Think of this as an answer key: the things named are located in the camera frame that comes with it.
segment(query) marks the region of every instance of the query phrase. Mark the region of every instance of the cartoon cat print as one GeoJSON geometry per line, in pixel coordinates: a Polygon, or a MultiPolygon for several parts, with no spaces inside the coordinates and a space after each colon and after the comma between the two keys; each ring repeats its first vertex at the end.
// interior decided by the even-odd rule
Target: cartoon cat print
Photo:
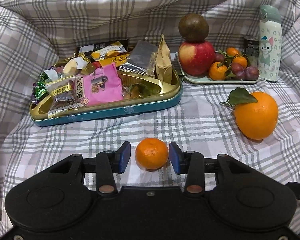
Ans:
{"type": "Polygon", "coordinates": [[[271,37],[268,40],[267,36],[263,36],[260,41],[260,64],[261,68],[269,69],[270,71],[273,71],[275,66],[271,66],[271,59],[270,59],[270,52],[273,49],[273,42],[274,39],[271,37]]]}

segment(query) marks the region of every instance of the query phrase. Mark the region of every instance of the pink snack package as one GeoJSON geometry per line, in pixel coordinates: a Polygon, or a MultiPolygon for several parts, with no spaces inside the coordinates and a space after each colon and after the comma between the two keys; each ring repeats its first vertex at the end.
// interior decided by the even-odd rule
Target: pink snack package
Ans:
{"type": "Polygon", "coordinates": [[[122,82],[115,63],[97,68],[89,76],[77,76],[75,92],[85,106],[122,100],[122,82]]]}

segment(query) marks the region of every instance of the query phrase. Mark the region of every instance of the snowflake pattern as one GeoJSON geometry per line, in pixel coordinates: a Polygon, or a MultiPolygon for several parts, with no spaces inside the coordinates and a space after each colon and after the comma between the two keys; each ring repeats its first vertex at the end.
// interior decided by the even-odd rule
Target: snowflake pattern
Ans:
{"type": "Polygon", "coordinates": [[[127,113],[127,114],[132,114],[136,111],[136,109],[134,108],[134,106],[125,106],[124,107],[124,111],[127,113]]]}
{"type": "Polygon", "coordinates": [[[68,116],[69,121],[74,121],[76,116],[74,114],[68,116]]]}

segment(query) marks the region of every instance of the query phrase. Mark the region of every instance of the gold tray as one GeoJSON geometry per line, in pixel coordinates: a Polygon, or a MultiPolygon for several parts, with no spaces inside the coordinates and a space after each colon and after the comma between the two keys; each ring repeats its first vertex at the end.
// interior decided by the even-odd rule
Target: gold tray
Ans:
{"type": "MultiPolygon", "coordinates": [[[[71,58],[66,59],[63,62],[59,62],[56,64],[56,66],[61,66],[62,64],[64,64],[70,59],[71,58]]],[[[134,105],[145,104],[145,103],[160,102],[160,101],[173,98],[179,93],[181,89],[181,82],[175,70],[173,70],[172,72],[171,84],[167,84],[165,82],[162,82],[152,77],[123,72],[123,71],[118,71],[118,75],[122,80],[123,86],[129,87],[130,85],[133,85],[135,83],[141,83],[146,85],[149,88],[149,90],[151,91],[151,95],[142,98],[133,98],[133,99],[126,99],[126,100],[121,100],[121,101],[116,101],[111,103],[99,104],[96,106],[70,109],[64,111],[62,114],[58,115],[57,117],[65,116],[65,115],[74,115],[74,114],[96,111],[101,109],[104,110],[104,109],[110,109],[116,107],[134,106],[134,105]]],[[[50,110],[52,100],[53,100],[52,97],[48,95],[37,105],[31,103],[29,107],[31,118],[34,121],[48,119],[48,111],[50,110]]]]}

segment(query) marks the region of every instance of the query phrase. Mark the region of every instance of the light green plate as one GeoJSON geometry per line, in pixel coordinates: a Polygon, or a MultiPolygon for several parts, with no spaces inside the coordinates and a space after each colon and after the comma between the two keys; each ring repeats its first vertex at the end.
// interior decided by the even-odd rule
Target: light green plate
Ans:
{"type": "Polygon", "coordinates": [[[206,74],[200,77],[194,77],[185,73],[182,69],[182,66],[179,62],[178,52],[176,52],[176,58],[180,66],[182,74],[185,76],[185,79],[193,84],[255,84],[259,79],[250,81],[250,80],[213,80],[209,78],[206,74]]]}

